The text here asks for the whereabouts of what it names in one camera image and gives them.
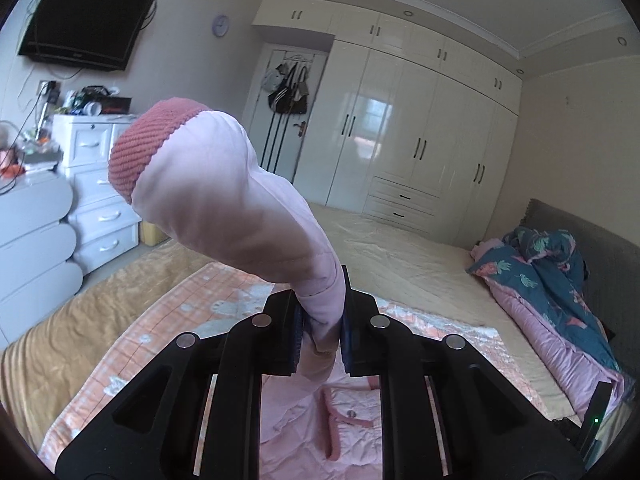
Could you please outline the pink quilted jacket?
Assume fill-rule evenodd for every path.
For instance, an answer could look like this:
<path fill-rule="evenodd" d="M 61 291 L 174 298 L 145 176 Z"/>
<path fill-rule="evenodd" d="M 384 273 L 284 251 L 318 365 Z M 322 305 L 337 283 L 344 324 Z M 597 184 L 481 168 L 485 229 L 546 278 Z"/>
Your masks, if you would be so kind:
<path fill-rule="evenodd" d="M 350 288 L 306 200 L 258 166 L 232 116 L 189 99 L 159 102 L 116 140 L 108 178 L 183 246 L 283 286 L 224 338 L 203 478 L 256 478 L 259 445 L 293 406 L 320 396 L 336 361 L 378 378 L 384 477 L 446 477 L 422 339 Z"/>

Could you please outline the beige bed sheet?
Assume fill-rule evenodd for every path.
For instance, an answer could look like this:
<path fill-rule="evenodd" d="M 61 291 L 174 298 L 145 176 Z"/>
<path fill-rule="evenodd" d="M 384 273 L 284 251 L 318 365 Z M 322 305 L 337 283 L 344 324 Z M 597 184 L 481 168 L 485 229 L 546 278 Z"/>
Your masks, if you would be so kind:
<path fill-rule="evenodd" d="M 575 415 L 521 331 L 486 286 L 466 273 L 471 263 L 467 250 L 344 211 L 317 206 L 314 215 L 347 266 L 353 288 L 498 330 L 546 414 Z M 125 330 L 208 263 L 170 240 L 87 288 L 2 351 L 1 403 L 34 450 Z"/>

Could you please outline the orange patterned blanket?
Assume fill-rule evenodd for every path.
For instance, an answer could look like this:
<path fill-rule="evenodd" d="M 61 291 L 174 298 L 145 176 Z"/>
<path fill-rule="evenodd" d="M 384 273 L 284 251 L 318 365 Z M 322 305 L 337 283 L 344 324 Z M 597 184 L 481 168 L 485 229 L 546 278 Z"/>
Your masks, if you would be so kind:
<path fill-rule="evenodd" d="M 54 467 L 58 456 L 142 367 L 182 332 L 213 337 L 262 310 L 277 286 L 209 263 L 155 301 L 120 336 L 44 436 L 38 456 Z M 547 408 L 518 368 L 494 322 L 468 324 L 383 298 L 380 311 L 413 333 L 434 339 L 460 334 L 500 370 L 539 411 Z M 293 479 L 309 472 L 319 479 L 382 476 L 380 398 L 372 379 L 349 378 L 342 364 L 328 385 L 330 404 L 305 401 L 280 423 L 277 437 L 262 445 L 260 475 Z"/>

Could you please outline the blue floral pink quilt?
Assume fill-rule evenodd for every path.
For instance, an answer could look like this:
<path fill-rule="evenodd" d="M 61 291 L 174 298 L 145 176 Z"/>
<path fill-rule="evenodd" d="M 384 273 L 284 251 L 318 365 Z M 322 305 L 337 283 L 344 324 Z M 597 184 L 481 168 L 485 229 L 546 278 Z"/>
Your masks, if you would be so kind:
<path fill-rule="evenodd" d="M 587 268 L 567 230 L 518 226 L 470 251 L 466 269 L 488 286 L 584 418 L 599 382 L 612 385 L 606 414 L 623 402 L 627 381 L 605 329 L 585 300 Z"/>

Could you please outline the grey headboard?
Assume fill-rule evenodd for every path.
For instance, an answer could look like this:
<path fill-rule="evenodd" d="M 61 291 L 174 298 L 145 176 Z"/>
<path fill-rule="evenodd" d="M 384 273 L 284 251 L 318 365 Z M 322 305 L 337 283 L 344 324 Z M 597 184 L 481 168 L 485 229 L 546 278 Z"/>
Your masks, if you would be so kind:
<path fill-rule="evenodd" d="M 626 372 L 639 376 L 639 247 L 596 224 L 533 198 L 522 226 L 573 234 L 589 271 L 584 292 L 591 311 L 614 337 L 611 347 Z"/>

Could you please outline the white drawer chest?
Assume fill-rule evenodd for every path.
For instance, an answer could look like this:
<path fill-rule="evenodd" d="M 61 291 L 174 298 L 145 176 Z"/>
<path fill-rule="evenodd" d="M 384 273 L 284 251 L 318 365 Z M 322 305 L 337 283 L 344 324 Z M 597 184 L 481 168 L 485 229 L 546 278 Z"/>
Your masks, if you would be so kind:
<path fill-rule="evenodd" d="M 57 169 L 74 192 L 67 223 L 77 235 L 74 263 L 89 274 L 139 244 L 140 217 L 111 186 L 105 165 Z"/>

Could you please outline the white rounded cabinet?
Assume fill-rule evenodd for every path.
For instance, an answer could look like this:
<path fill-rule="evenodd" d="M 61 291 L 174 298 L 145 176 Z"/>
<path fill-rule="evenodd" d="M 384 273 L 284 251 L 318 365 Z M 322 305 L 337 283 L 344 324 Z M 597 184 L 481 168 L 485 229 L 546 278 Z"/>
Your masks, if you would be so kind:
<path fill-rule="evenodd" d="M 73 190 L 51 171 L 18 177 L 1 195 L 1 347 L 43 321 L 82 284 L 77 235 L 63 219 Z"/>

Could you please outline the white wardrobe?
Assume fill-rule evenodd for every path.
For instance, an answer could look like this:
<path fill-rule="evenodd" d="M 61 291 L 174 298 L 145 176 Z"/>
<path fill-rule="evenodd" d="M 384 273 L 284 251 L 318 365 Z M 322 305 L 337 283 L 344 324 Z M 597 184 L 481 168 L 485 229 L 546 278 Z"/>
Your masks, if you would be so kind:
<path fill-rule="evenodd" d="M 268 44 L 326 52 L 295 177 L 308 202 L 431 240 L 481 240 L 509 163 L 522 83 L 439 32 L 323 0 L 262 0 Z"/>

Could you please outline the desk clutter items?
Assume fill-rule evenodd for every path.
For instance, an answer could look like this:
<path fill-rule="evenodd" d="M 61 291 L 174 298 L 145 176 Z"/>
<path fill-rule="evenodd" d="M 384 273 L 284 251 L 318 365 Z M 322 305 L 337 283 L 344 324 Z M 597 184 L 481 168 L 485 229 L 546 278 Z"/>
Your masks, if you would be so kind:
<path fill-rule="evenodd" d="M 1 193 L 31 172 L 105 165 L 117 138 L 134 122 L 126 114 L 52 114 L 44 121 L 44 137 L 17 128 L 1 141 Z"/>

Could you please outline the white door with bags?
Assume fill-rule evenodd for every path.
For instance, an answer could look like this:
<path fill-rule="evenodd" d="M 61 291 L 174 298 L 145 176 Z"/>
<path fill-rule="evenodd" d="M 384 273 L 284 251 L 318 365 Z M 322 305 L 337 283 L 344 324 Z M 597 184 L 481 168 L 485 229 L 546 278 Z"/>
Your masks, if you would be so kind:
<path fill-rule="evenodd" d="M 326 52 L 266 44 L 242 124 L 258 165 L 293 181 L 305 133 L 326 68 Z"/>

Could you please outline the round wall clock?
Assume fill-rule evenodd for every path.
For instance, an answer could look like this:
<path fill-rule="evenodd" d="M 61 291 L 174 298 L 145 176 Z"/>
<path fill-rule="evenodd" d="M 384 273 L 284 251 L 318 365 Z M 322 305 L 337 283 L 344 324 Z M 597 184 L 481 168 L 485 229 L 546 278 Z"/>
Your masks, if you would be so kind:
<path fill-rule="evenodd" d="M 212 21 L 212 34 L 216 38 L 224 38 L 228 34 L 230 18 L 226 14 L 219 14 Z"/>

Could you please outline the black wall television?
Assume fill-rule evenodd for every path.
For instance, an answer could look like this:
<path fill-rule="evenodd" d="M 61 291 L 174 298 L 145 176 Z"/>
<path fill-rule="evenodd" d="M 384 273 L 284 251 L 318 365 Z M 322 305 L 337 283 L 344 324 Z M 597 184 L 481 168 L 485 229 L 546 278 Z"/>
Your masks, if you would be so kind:
<path fill-rule="evenodd" d="M 126 70 L 154 0 L 40 0 L 18 54 L 37 63 Z"/>

